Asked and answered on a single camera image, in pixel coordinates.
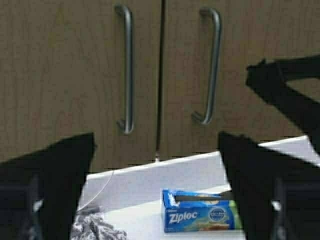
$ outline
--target blue box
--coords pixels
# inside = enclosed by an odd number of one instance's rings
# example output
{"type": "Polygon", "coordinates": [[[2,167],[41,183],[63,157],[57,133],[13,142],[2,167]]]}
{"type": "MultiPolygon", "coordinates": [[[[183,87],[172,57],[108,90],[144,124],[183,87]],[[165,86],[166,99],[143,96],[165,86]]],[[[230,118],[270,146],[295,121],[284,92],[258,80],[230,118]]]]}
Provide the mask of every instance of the blue box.
{"type": "Polygon", "coordinates": [[[165,233],[242,229],[233,199],[222,199],[219,194],[164,189],[162,200],[165,233]],[[176,201],[177,196],[213,197],[215,200],[176,201]]]}

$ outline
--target ziploc box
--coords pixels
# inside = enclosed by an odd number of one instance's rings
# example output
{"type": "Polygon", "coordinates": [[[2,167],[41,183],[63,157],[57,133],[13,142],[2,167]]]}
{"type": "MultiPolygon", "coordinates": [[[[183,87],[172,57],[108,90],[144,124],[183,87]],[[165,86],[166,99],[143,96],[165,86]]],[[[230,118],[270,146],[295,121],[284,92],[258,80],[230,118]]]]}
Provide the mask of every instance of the ziploc box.
{"type": "Polygon", "coordinates": [[[219,194],[164,189],[162,199],[166,233],[242,229],[235,201],[219,194]]]}

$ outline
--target ziploc bag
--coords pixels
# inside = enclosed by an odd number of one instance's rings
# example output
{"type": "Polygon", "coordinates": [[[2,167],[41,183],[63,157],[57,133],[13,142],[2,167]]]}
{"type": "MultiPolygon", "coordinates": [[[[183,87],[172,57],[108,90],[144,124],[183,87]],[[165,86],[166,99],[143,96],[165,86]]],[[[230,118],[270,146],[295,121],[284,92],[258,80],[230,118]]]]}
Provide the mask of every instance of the ziploc bag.
{"type": "Polygon", "coordinates": [[[242,229],[230,195],[164,189],[161,212],[166,233],[242,229]]]}

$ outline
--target wooden cabinet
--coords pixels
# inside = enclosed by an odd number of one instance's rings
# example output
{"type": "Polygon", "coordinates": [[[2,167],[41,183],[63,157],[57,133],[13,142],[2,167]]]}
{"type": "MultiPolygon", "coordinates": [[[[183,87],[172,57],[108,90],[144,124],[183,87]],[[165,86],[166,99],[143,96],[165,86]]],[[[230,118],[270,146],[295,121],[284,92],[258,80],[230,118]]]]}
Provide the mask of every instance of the wooden cabinet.
{"type": "MultiPolygon", "coordinates": [[[[92,172],[151,163],[156,151],[161,160],[212,152],[221,130],[258,142],[302,134],[245,85],[246,67],[319,53],[317,0],[0,0],[0,11],[2,161],[91,131],[92,172]],[[222,29],[205,126],[191,117],[206,110],[217,42],[204,7],[218,12],[222,29]],[[134,129],[123,134],[129,66],[134,129]]],[[[318,80],[290,85],[320,100],[318,80]]]]}
{"type": "MultiPolygon", "coordinates": [[[[248,65],[263,58],[320,53],[317,0],[166,0],[164,14],[160,159],[212,152],[224,130],[257,142],[303,133],[246,85],[248,65]],[[215,24],[203,7],[220,14],[222,35],[213,118],[203,126],[192,113],[204,113],[208,98],[215,24]]],[[[291,87],[320,101],[320,82],[295,81],[291,87]]]]}
{"type": "Polygon", "coordinates": [[[150,163],[156,150],[160,0],[1,0],[2,161],[93,131],[91,170],[150,163]],[[134,131],[124,135],[125,20],[133,20],[134,131]]]}

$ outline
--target wood grain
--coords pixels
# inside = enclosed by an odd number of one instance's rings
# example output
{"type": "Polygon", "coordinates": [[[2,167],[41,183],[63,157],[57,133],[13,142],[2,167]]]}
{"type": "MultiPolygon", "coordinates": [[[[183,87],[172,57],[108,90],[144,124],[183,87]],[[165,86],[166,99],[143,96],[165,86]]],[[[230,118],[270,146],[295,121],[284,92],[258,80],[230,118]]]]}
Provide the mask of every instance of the wood grain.
{"type": "Polygon", "coordinates": [[[91,132],[92,172],[155,156],[161,1],[1,0],[0,158],[91,132]],[[123,135],[125,4],[134,20],[135,130],[123,135]]]}
{"type": "MultiPolygon", "coordinates": [[[[268,142],[303,133],[245,86],[248,65],[263,58],[320,53],[320,1],[166,0],[162,71],[160,159],[212,152],[224,130],[268,142]],[[222,39],[213,120],[195,123],[206,109],[214,25],[199,14],[211,7],[221,15],[222,39]]],[[[320,81],[290,86],[320,101],[320,81]]]]}

